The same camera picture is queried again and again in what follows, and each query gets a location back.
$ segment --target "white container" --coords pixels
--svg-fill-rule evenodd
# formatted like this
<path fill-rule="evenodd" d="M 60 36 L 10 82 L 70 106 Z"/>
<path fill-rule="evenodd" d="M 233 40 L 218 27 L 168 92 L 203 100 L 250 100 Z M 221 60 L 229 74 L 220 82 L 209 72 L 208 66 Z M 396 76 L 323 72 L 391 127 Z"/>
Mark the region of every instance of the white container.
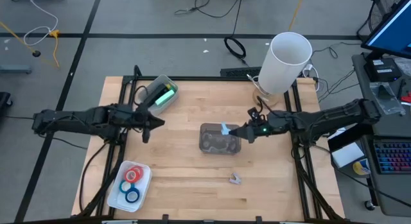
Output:
<path fill-rule="evenodd" d="M 119 189 L 120 183 L 122 180 L 124 180 L 124 174 L 126 173 L 127 170 L 131 169 L 133 166 L 141 166 L 143 168 L 143 177 L 134 184 L 134 187 L 137 188 L 140 192 L 140 198 L 138 201 L 134 203 L 128 203 L 126 201 L 126 194 L 122 193 Z M 152 179 L 152 170 L 150 167 L 135 163 L 135 162 L 130 162 L 128 160 L 125 160 L 123 163 L 121 163 L 120 168 L 118 170 L 116 179 L 114 181 L 113 187 L 111 188 L 109 198 L 107 199 L 107 204 L 110 207 L 116 208 L 116 209 L 121 209 L 123 211 L 128 211 L 128 212 L 135 212 L 138 209 L 143 206 L 144 199 L 146 198 L 147 191 L 148 191 L 148 186 L 150 185 L 150 181 Z"/>
<path fill-rule="evenodd" d="M 164 111 L 168 106 L 170 106 L 179 96 L 179 86 L 175 84 L 171 79 L 169 79 L 166 75 L 160 75 L 157 77 L 149 86 L 147 86 L 148 93 L 152 93 L 159 85 L 161 84 L 170 84 L 174 89 L 174 95 L 171 97 L 167 102 L 163 103 L 162 105 L 156 105 L 155 103 L 148 108 L 148 111 L 151 112 L 153 116 L 158 116 L 162 111 Z M 138 100 L 144 101 L 147 98 L 147 92 L 144 89 L 141 89 L 137 95 Z"/>
<path fill-rule="evenodd" d="M 302 35 L 284 32 L 272 41 L 261 67 L 259 86 L 270 94 L 284 93 L 311 58 L 313 49 Z"/>

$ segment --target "wooden table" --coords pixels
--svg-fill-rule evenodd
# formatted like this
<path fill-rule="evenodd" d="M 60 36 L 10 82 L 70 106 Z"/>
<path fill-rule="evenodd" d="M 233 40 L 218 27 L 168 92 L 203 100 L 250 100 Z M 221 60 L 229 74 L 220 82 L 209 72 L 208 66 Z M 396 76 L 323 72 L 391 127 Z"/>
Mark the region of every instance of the wooden table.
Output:
<path fill-rule="evenodd" d="M 118 101 L 121 80 L 122 77 L 106 78 L 100 105 Z M 149 83 L 138 81 L 137 86 Z M 249 119 L 247 110 L 256 106 L 252 100 L 253 84 L 225 81 L 177 81 L 176 84 L 180 96 L 159 115 L 166 124 L 151 133 L 149 143 L 142 143 L 141 134 L 129 132 L 128 135 L 125 160 L 146 164 L 153 173 L 143 208 L 134 213 L 116 210 L 114 217 L 159 220 L 163 214 L 169 214 L 171 220 L 234 221 L 262 216 L 264 221 L 303 221 L 289 133 L 260 137 L 254 144 L 242 140 L 241 151 L 233 156 L 207 155 L 199 150 L 202 123 L 225 121 L 242 125 Z M 318 111 L 313 80 L 298 79 L 298 86 L 302 109 Z M 284 99 L 273 109 L 286 110 Z M 91 137 L 85 163 L 102 143 L 99 137 Z M 319 145 L 328 147 L 324 140 Z M 84 205 L 100 188 L 107 150 L 92 161 L 85 175 Z M 310 151 L 319 191 L 337 214 L 344 216 L 329 154 L 315 148 Z M 241 185 L 229 183 L 234 172 L 242 178 Z M 307 192 L 312 207 L 311 193 Z M 103 213 L 107 211 L 105 203 Z M 78 194 L 73 206 L 73 214 L 77 213 Z"/>

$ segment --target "concrete floor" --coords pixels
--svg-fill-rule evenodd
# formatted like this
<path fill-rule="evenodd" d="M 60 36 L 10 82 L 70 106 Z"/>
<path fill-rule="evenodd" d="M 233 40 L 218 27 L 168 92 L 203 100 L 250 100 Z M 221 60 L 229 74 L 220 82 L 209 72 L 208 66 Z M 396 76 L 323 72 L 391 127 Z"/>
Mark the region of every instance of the concrete floor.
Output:
<path fill-rule="evenodd" d="M 94 0 L 36 0 L 43 9 L 59 18 L 62 33 L 83 33 Z M 211 0 L 204 8 L 222 14 L 234 0 Z M 298 0 L 243 0 L 236 33 L 275 34 L 286 31 Z M 303 35 L 354 35 L 367 16 L 369 0 L 304 0 L 293 25 Z M 190 8 L 193 0 L 101 0 L 90 33 L 231 33 L 235 11 L 222 19 L 194 12 L 174 16 L 174 11 Z M 0 0 L 0 21 L 15 32 L 25 33 L 37 26 L 52 26 L 54 21 L 27 0 L 17 3 Z M 30 75 L 1 75 L 0 91 L 13 94 L 10 116 L 32 116 L 42 109 L 55 109 L 78 48 L 79 38 L 61 38 L 55 69 L 33 58 L 14 38 L 0 37 L 0 63 L 30 64 Z M 261 66 L 267 46 L 265 39 L 240 40 L 247 48 L 247 62 Z M 322 49 L 340 40 L 310 40 L 313 49 Z M 36 46 L 42 56 L 52 60 L 54 40 Z M 312 60 L 320 77 L 330 84 L 352 69 L 351 55 L 361 53 L 359 46 L 339 45 L 333 59 L 327 51 Z M 225 49 L 222 39 L 98 39 L 89 38 L 74 75 L 64 109 L 83 110 L 98 104 L 106 76 L 132 74 L 137 64 L 144 75 L 218 76 L 221 68 L 243 67 Z M 357 83 L 355 74 L 341 88 Z M 320 105 L 329 108 L 360 98 L 359 87 L 331 95 Z M 87 146 L 89 136 L 59 133 L 58 137 Z M 33 135 L 27 120 L 4 119 L 0 124 L 0 223 L 13 222 L 27 187 L 43 140 Z M 66 218 L 71 213 L 85 151 L 53 141 L 25 221 Z M 353 221 L 368 223 L 410 223 L 410 218 L 388 217 L 379 209 L 370 212 L 362 205 L 368 190 L 337 174 L 345 215 Z"/>

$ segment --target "monitor screen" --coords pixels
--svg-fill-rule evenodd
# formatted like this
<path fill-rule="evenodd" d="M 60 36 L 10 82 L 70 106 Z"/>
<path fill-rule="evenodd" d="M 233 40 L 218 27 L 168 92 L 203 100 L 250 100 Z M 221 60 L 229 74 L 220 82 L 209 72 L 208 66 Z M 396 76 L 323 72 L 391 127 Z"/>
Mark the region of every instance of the monitor screen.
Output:
<path fill-rule="evenodd" d="M 395 11 L 371 33 L 363 47 L 411 58 L 411 0 L 401 0 Z"/>

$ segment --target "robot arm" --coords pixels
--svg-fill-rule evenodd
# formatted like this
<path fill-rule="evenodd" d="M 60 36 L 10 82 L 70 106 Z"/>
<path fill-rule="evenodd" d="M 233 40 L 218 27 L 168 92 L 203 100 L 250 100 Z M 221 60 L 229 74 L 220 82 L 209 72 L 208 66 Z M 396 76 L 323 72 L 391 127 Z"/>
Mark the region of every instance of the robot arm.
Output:
<path fill-rule="evenodd" d="M 253 143 L 257 137 L 290 131 L 299 138 L 301 144 L 308 146 L 315 144 L 322 134 L 354 123 L 371 125 L 377 123 L 381 117 L 375 103 L 366 99 L 356 99 L 343 106 L 313 113 L 271 111 L 267 115 L 267 120 L 255 107 L 248 113 L 251 117 L 248 123 L 231 130 L 230 135 Z"/>
<path fill-rule="evenodd" d="M 66 131 L 80 134 L 98 135 L 104 140 L 115 141 L 118 128 L 140 129 L 143 142 L 150 138 L 150 130 L 160 127 L 164 121 L 154 117 L 146 107 L 133 111 L 128 105 L 113 104 L 94 107 L 83 112 L 43 110 L 34 114 L 32 129 L 36 134 Z"/>

